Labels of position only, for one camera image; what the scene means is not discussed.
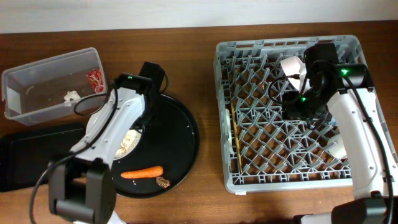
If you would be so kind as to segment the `white plastic fork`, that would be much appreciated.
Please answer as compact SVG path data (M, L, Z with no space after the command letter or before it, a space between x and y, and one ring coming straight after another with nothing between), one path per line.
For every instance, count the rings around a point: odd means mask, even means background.
M227 123L226 135L227 135L227 142L228 142L228 146L229 146L229 153L233 156L234 151L233 151L233 144L232 144L231 118L230 118L229 109L225 109L225 113L226 113L226 123Z

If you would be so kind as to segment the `white bowl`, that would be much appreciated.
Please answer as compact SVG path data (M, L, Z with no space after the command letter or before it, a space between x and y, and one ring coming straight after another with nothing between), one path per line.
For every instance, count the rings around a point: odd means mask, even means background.
M299 87L299 76L300 76L300 65L303 63L297 56L292 56L280 61L280 66L286 76L298 75L298 79L288 78L289 82L293 87L298 90Z

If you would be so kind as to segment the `cream white cup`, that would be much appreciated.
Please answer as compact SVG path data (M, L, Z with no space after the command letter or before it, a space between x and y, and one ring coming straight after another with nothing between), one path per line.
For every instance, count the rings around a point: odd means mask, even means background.
M345 151L344 143L341 134L337 134L328 140L328 144L331 144L328 152L337 159L346 159L347 153Z

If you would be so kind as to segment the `round black tray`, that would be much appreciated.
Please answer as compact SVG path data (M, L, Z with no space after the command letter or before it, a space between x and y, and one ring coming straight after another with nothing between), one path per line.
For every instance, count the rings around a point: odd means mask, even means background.
M191 171L199 152L200 135L191 112L178 100L162 95L152 126L142 132L137 146L113 162L117 194L129 198L151 198L176 187ZM162 177L170 182L159 186L155 178L124 179L121 173L161 166Z

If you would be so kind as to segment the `white tissue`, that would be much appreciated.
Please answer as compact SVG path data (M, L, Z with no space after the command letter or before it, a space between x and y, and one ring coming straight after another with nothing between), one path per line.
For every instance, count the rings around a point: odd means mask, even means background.
M68 91L67 94L64 96L65 102L70 102L74 100L79 100L81 96L77 93L77 91Z

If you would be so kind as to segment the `brown food scrap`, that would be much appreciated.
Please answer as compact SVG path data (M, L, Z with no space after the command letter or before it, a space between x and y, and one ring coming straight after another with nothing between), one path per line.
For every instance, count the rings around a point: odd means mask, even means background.
M162 187L163 189L166 189L166 188L170 187L170 185L171 185L170 181L163 177L156 177L155 180L156 180L156 184L159 187Z

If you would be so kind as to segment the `red snack wrapper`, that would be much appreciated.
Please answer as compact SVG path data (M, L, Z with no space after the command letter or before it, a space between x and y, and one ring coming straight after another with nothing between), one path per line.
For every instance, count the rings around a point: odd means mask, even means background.
M101 93L104 90L103 77L99 68L94 69L87 74L87 78L95 93Z

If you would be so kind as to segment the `wooden chopstick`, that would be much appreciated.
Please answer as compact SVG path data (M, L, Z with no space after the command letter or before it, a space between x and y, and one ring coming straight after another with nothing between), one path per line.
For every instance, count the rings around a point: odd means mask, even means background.
M233 119L233 128L234 128L234 137L236 142L236 151L238 157L238 164L239 164L239 171L243 173L242 161L241 161L241 152L240 152L240 145L239 145L239 138L238 138L238 127L236 124L236 116L235 116L235 109L233 104L231 104L231 111L232 111L232 119Z

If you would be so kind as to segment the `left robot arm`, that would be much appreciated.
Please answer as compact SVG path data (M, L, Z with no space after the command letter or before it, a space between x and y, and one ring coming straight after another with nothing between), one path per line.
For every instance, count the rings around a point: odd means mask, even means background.
M52 159L39 177L30 196L31 223L36 222L35 196L44 180L50 213L69 222L122 222L114 211L114 157L131 127L150 123L169 79L160 65L144 62L138 75L122 73L110 85L104 104L90 114L85 136L68 153Z

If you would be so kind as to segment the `orange carrot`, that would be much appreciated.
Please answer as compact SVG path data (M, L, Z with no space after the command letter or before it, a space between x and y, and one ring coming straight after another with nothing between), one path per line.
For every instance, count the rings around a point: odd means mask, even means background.
M164 173L162 166L154 166L141 170L132 170L121 173L121 177L125 179L146 179L160 177Z

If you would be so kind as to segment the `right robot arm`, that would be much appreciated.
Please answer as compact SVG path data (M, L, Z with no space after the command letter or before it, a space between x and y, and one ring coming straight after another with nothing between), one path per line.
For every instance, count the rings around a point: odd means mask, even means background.
M280 63L283 79L298 80L282 95L285 119L321 123L333 118L348 159L353 201L331 212L298 215L294 223L397 223L397 160L382 123L374 83L363 63L343 63L334 44L315 44Z

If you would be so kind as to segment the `grey plate with food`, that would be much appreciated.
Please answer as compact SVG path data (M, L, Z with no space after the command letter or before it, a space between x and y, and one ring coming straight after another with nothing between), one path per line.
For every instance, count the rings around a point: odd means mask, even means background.
M142 111L137 107L125 106L116 111L105 131L95 141L91 149L80 154L80 158L93 161L100 158L106 164L127 155L134 149L140 138L137 131L131 129Z

